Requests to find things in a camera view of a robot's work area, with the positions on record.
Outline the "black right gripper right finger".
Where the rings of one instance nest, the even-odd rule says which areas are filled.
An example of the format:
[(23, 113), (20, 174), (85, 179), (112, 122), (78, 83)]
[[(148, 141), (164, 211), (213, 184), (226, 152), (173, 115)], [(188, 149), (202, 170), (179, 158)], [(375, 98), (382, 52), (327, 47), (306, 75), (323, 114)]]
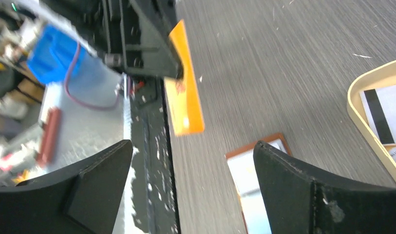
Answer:
[(396, 188), (348, 179), (259, 141), (254, 166), (274, 234), (396, 234)]

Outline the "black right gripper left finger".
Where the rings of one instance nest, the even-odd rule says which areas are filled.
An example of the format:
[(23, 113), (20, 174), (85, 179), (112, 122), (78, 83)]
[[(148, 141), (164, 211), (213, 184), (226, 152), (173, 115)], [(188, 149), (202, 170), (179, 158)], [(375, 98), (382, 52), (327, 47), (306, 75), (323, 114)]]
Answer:
[(0, 186), (0, 234), (110, 234), (132, 160), (122, 140), (86, 159)]

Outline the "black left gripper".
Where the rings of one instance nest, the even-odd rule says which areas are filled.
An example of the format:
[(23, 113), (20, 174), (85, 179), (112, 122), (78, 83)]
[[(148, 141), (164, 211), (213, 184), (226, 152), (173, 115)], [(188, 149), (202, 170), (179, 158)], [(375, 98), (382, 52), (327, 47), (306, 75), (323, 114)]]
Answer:
[(177, 21), (173, 0), (42, 0), (99, 52), (118, 55), (135, 77), (180, 79), (184, 69), (169, 34)]

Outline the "orange gold card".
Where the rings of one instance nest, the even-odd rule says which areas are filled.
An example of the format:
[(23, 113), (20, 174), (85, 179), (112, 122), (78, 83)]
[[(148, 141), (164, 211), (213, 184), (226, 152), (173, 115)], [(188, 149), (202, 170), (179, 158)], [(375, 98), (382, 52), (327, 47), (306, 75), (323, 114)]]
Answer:
[(184, 69), (182, 79), (164, 79), (174, 134), (201, 133), (205, 130), (205, 123), (184, 20), (180, 20), (170, 32), (170, 39)]

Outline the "brown leather card holder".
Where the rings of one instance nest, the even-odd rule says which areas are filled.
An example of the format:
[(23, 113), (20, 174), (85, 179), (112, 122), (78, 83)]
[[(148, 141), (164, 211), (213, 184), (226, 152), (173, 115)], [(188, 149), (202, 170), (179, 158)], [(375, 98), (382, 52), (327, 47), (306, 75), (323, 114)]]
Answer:
[(225, 158), (237, 190), (246, 233), (270, 234), (271, 228), (253, 160), (256, 143), (226, 153)]

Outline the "cream oval tray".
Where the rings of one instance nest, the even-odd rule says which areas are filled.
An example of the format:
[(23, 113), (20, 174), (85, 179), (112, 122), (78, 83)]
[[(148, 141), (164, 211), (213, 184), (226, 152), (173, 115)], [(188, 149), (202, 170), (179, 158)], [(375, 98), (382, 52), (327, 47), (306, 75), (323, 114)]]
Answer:
[(375, 122), (365, 99), (364, 91), (396, 85), (396, 60), (370, 70), (357, 77), (347, 92), (347, 112), (382, 165), (396, 183), (396, 162), (389, 151), (396, 144), (382, 144), (378, 137)]

